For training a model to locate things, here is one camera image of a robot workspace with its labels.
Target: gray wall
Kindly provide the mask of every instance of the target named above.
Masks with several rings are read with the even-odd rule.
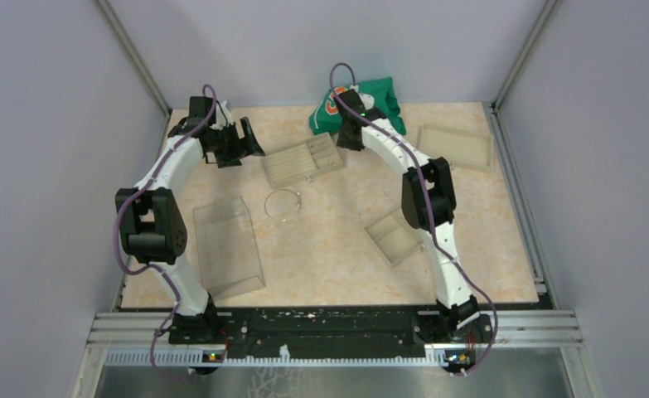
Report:
[[[649,1],[566,1],[501,117],[605,395],[649,396]]]
[[[88,0],[0,1],[0,396],[68,396],[162,116]]]
[[[239,105],[314,104],[331,67],[404,101],[493,100],[543,0],[111,0],[172,107],[215,84]],[[349,77],[340,72],[337,82]]]

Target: clear plastic container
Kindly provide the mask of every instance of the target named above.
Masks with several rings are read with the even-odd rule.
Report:
[[[244,199],[200,207],[192,215],[202,287],[215,299],[264,288],[254,227]]]
[[[490,134],[474,133],[426,124],[419,130],[417,149],[431,158],[444,157],[449,163],[490,172],[493,139]]]
[[[422,247],[422,238],[404,219],[402,209],[395,209],[373,221],[365,230],[391,268]]]

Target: transparent plastic box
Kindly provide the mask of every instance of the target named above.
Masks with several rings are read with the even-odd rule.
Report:
[[[271,153],[264,160],[270,186],[281,189],[344,167],[330,134],[319,134]]]
[[[242,197],[195,209],[202,287],[226,299],[265,287],[251,215]]]
[[[490,134],[425,124],[419,130],[417,149],[431,158],[444,157],[459,167],[490,172],[494,152],[492,143]]]
[[[365,230],[391,268],[410,257],[423,244],[417,231],[404,219],[402,209],[395,209],[373,221]]]

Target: beige tabletop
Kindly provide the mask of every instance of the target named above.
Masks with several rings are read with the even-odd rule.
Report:
[[[407,139],[417,143],[419,126],[489,134],[479,103],[402,104]],[[313,106],[235,108],[248,116],[266,153],[312,137],[307,119]],[[186,116],[174,110],[170,125]],[[241,167],[199,164],[178,203],[188,234],[186,255],[198,269],[192,210],[243,197],[254,226],[265,288],[217,300],[220,306],[409,304],[434,301],[430,259],[420,250],[390,268],[363,228],[400,206],[401,177],[371,150],[339,149],[346,166],[300,182],[302,210],[295,221],[274,221],[264,212],[269,186],[263,158]],[[468,275],[498,303],[538,300],[505,181],[493,159],[492,172],[452,171],[458,207],[456,242]],[[123,308],[169,307],[172,300],[151,273],[127,277]]]

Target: cable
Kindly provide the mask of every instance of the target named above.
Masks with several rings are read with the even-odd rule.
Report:
[[[395,137],[392,133],[388,133],[385,131],[385,129],[382,129],[381,127],[373,124],[370,120],[364,118],[363,116],[359,115],[355,110],[353,110],[350,106],[348,106],[344,101],[339,100],[339,94],[337,93],[336,90],[334,90],[334,71],[339,67],[339,66],[345,66],[350,72],[351,72],[351,79],[353,80],[353,84],[356,83],[356,77],[353,75],[353,69],[346,63],[346,62],[339,62],[335,64],[332,67],[332,70],[329,72],[329,87],[332,90],[332,93],[334,94],[334,97],[338,100],[337,106],[340,104],[346,111],[349,112],[349,114],[352,114],[354,117],[359,119],[361,122],[365,123],[366,125],[371,126],[373,129],[377,130],[378,132],[384,134],[386,137],[391,138],[394,140],[402,150],[404,150],[409,157],[412,160],[412,163],[414,163],[414,168],[417,170],[417,177],[419,178],[419,183],[422,184],[422,194],[424,197],[424,205],[427,208],[427,217],[429,218],[429,226],[430,226],[430,232],[432,235],[432,240],[434,243],[434,247],[438,251],[440,251],[453,265],[456,266],[456,269],[458,270],[458,273],[461,274],[463,279],[466,281],[467,284],[469,284],[472,288],[474,288],[490,305],[490,309],[492,310],[492,317],[495,320],[495,327],[492,329],[492,335],[490,337],[490,342],[487,344],[487,348],[481,356],[478,358],[476,363],[471,366],[470,369],[468,369],[465,372],[462,373],[454,373],[456,376],[469,376],[471,373],[473,373],[480,364],[485,361],[485,358],[487,357],[487,354],[490,352],[490,348],[492,347],[492,344],[495,343],[495,338],[497,336],[497,308],[495,307],[495,303],[492,302],[490,297],[482,290],[480,287],[478,287],[476,284],[473,283],[473,281],[468,277],[466,274],[466,271],[463,270],[463,267],[458,263],[458,260],[451,256],[446,250],[442,249],[441,245],[438,243],[437,236],[436,236],[436,225],[434,224],[434,218],[433,218],[433,213],[432,213],[432,203],[431,203],[431,198],[429,198],[429,193],[427,192],[427,187],[424,185],[424,174],[422,173],[422,167],[417,161],[417,158],[414,156],[412,153],[412,150],[409,149],[409,147],[404,144],[402,141],[400,141],[397,137]]]
[[[173,294],[175,295],[175,305],[173,306],[171,312],[165,317],[165,319],[163,319],[163,322],[161,322],[161,326],[159,326],[158,329],[156,329],[156,332],[153,334],[153,340],[151,341],[151,349],[149,351],[149,359],[151,361],[151,367],[156,371],[156,373],[158,373],[158,375],[160,375],[161,377],[169,381],[184,381],[188,377],[192,376],[192,374],[188,374],[186,376],[180,376],[180,377],[170,376],[166,373],[163,373],[163,371],[161,371],[160,368],[158,368],[158,366],[156,365],[155,351],[156,351],[156,344],[158,343],[158,337],[160,337],[164,333],[168,321],[170,321],[172,317],[174,317],[175,314],[177,313],[177,310],[180,308],[182,297],[180,295],[180,292],[177,290],[177,286],[173,283],[173,281],[170,279],[170,276],[168,276],[168,274],[166,273],[166,270],[159,267],[158,265],[148,263],[144,265],[142,268],[132,271],[126,265],[126,263],[124,263],[124,258],[122,257],[122,252],[119,247],[119,227],[121,226],[122,219],[124,218],[124,214],[126,214],[126,210],[128,210],[128,207],[133,203],[133,201],[135,201],[138,197],[144,194],[145,191],[147,191],[152,186],[152,184],[156,181],[158,174],[160,174],[161,169],[163,169],[163,166],[166,164],[167,160],[171,157],[171,155],[173,155],[175,151],[183,143],[185,143],[188,139],[192,138],[192,136],[194,136],[200,129],[205,127],[207,123],[209,123],[210,118],[215,112],[216,103],[218,101],[216,98],[215,90],[211,85],[202,86],[202,95],[204,95],[205,97],[207,96],[206,93],[207,89],[209,89],[209,91],[211,92],[211,96],[213,99],[210,110],[209,112],[207,112],[207,116],[197,126],[195,126],[195,128],[193,128],[187,134],[182,136],[182,138],[177,140],[175,145],[173,145],[172,148],[169,148],[163,154],[162,158],[158,161],[158,165],[153,170],[153,173],[151,173],[151,178],[148,179],[148,182],[146,182],[146,184],[144,184],[143,187],[141,187],[132,196],[128,197],[127,200],[124,201],[124,203],[122,203],[122,205],[117,210],[117,218],[114,219],[114,233],[113,233],[114,258],[117,260],[117,264],[119,264],[119,268],[127,275],[138,275],[143,273],[147,269],[154,269],[163,277],[163,279],[166,281],[168,286],[170,286]]]

